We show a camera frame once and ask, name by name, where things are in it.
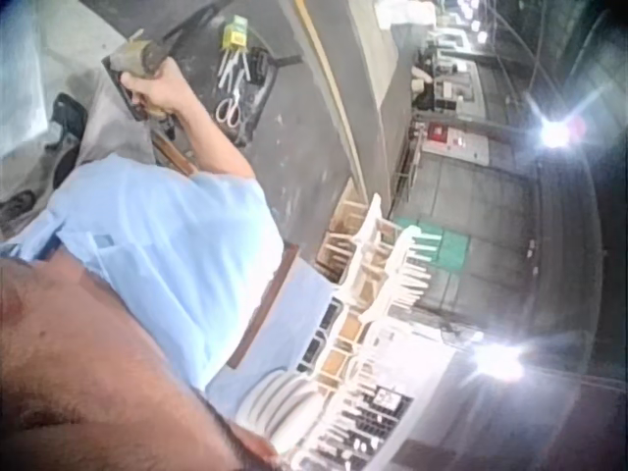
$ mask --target person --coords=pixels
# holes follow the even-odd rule
[[[122,83],[177,115],[200,170],[152,165],[101,82],[80,165],[0,245],[3,469],[275,469],[203,396],[281,262],[263,190],[173,59]]]

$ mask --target light blue shirt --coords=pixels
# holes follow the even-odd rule
[[[55,237],[202,391],[236,349],[284,247],[256,181],[188,179],[117,155],[75,169],[7,243],[33,261]]]

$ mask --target green panel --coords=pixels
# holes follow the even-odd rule
[[[464,267],[469,246],[469,237],[452,231],[445,231],[443,228],[429,223],[421,223],[406,218],[397,218],[394,221],[397,225],[408,228],[412,225],[418,227],[426,234],[441,236],[440,240],[421,239],[421,244],[432,245],[437,248],[433,250],[417,250],[417,253],[432,258],[430,262],[436,267],[443,268],[450,272],[459,272]]]
[[[469,237],[452,231],[445,231],[437,259],[433,265],[450,272],[459,272],[464,267]]]

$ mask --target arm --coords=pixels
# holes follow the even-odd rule
[[[124,73],[121,82],[133,92],[135,103],[150,102],[177,115],[201,170],[255,178],[249,163],[211,119],[174,59],[166,59],[153,79]]]

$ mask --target gray pants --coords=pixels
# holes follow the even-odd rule
[[[136,121],[109,77],[99,75],[80,144],[77,165],[104,159],[112,153],[155,164],[148,123]]]

